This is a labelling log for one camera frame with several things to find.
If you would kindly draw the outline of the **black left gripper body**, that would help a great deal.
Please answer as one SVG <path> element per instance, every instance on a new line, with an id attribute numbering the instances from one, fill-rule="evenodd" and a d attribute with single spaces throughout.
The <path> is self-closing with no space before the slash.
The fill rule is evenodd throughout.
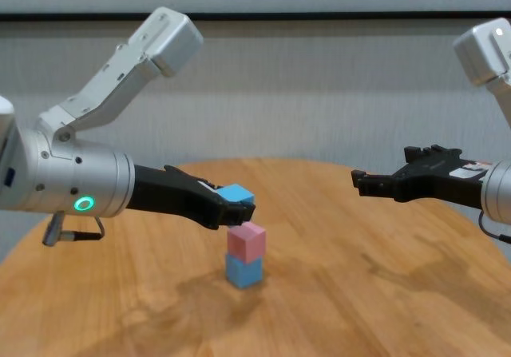
<path id="1" fill-rule="evenodd" d="M 198 179 L 205 180 L 171 165 L 162 169 L 136 165 L 133 193 L 126 208 L 181 216 L 216 230 L 224 199 Z"/>

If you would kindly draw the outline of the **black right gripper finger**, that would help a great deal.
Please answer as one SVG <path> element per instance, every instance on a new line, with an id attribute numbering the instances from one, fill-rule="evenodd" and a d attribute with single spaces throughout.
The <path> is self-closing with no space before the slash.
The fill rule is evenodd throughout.
<path id="1" fill-rule="evenodd" d="M 353 186 L 360 196 L 393 197 L 394 178 L 388 175 L 370 175 L 361 170 L 352 170 Z"/>
<path id="2" fill-rule="evenodd" d="M 406 146 L 404 148 L 404 156 L 407 164 L 425 163 L 430 155 L 430 147 Z"/>

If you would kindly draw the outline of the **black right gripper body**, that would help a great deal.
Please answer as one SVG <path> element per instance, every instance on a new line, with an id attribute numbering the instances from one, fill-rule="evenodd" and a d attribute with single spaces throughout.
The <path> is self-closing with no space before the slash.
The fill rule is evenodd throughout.
<path id="1" fill-rule="evenodd" d="M 481 188 L 492 165 L 461 158 L 460 149 L 430 148 L 425 163 L 407 164 L 392 175 L 394 200 L 434 198 L 481 208 Z"/>

